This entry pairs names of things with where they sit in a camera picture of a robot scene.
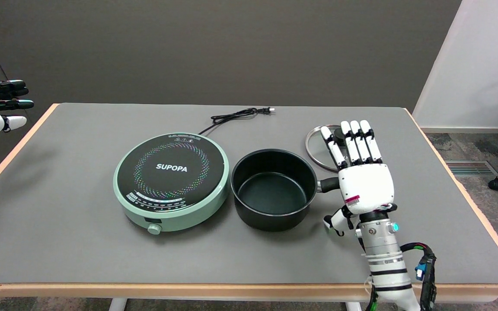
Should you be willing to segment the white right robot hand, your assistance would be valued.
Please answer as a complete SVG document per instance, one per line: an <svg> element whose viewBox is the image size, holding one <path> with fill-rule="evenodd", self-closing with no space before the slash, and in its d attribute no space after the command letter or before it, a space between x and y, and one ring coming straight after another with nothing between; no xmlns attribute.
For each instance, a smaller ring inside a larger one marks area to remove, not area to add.
<svg viewBox="0 0 498 311"><path fill-rule="evenodd" d="M342 208L323 218L327 229L344 236L342 219L393 208L395 187L389 167L383 162L376 135L367 120L343 121L332 132L322 126L320 134L336 165L338 176L318 181L318 192L340 190Z"/></svg>

